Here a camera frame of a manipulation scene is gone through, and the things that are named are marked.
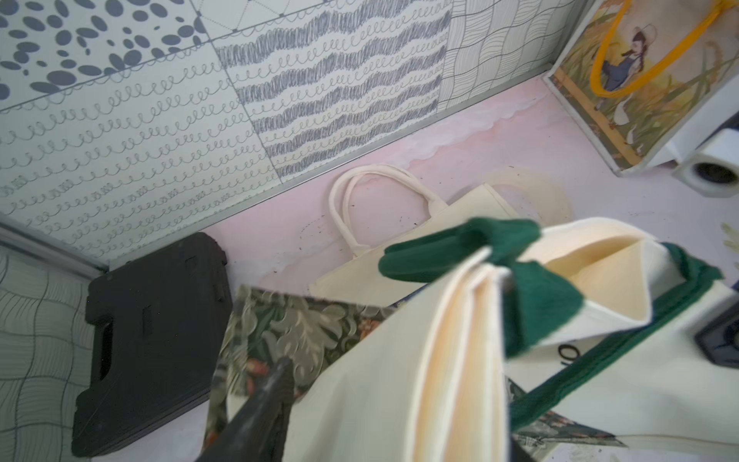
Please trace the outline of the green handled floral tote bag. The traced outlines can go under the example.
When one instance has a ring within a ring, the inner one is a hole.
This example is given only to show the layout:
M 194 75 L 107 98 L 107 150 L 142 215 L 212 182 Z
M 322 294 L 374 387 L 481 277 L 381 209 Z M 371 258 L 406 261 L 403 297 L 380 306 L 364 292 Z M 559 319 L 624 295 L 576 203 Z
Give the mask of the green handled floral tote bag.
M 694 337 L 735 303 L 613 219 L 470 219 L 389 246 L 344 300 L 242 286 L 201 454 L 289 358 L 282 461 L 508 461 L 527 440 L 734 458 L 738 368 Z

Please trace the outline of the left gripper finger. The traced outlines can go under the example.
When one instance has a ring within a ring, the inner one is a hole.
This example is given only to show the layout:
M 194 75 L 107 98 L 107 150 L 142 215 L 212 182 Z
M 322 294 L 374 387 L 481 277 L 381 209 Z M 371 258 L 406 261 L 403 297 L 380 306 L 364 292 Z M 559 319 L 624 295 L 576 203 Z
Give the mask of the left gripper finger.
M 197 462 L 282 461 L 293 405 L 293 362 L 282 358 Z

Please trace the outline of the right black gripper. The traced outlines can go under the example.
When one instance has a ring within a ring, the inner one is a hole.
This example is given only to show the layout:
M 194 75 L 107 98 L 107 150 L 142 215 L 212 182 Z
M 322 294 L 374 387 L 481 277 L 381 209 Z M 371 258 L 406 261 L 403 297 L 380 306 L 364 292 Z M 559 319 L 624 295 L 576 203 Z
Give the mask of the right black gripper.
M 738 312 L 735 303 L 694 337 L 700 351 L 713 365 L 738 368 Z

